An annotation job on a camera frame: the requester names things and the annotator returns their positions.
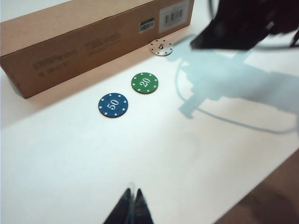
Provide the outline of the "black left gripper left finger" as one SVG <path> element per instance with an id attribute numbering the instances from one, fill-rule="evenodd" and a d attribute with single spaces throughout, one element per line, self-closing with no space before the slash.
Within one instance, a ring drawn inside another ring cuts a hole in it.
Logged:
<path id="1" fill-rule="evenodd" d="M 108 215 L 104 224 L 127 224 L 129 221 L 129 211 L 132 202 L 131 189 L 127 188 L 121 195 L 118 203 Z"/>

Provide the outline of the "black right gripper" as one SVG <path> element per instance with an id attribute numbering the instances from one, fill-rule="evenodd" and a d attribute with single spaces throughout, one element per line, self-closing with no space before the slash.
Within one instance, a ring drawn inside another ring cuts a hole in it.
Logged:
<path id="1" fill-rule="evenodd" d="M 192 49 L 249 50 L 266 36 L 299 29 L 297 0 L 220 0 L 216 17 Z"/>

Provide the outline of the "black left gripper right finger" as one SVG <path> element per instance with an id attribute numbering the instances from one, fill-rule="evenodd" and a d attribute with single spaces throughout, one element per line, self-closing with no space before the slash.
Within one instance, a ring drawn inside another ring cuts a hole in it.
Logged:
<path id="1" fill-rule="evenodd" d="M 135 224 L 153 224 L 145 197 L 141 189 L 138 189 L 134 203 L 134 223 Z"/>

